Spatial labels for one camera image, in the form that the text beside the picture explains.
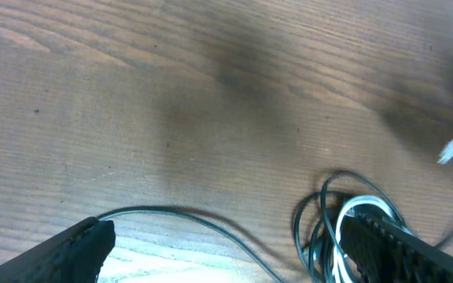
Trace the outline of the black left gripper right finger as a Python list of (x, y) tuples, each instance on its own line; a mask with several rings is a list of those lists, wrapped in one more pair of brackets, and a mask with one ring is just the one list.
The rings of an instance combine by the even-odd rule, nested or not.
[(378, 219), (347, 217), (340, 246), (361, 282), (453, 283), (453, 257)]

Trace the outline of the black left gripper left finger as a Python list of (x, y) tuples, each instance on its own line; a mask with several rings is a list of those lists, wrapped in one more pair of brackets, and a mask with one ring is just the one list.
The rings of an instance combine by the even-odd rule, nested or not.
[(0, 265), (0, 282), (95, 283), (115, 242), (113, 221), (86, 218)]

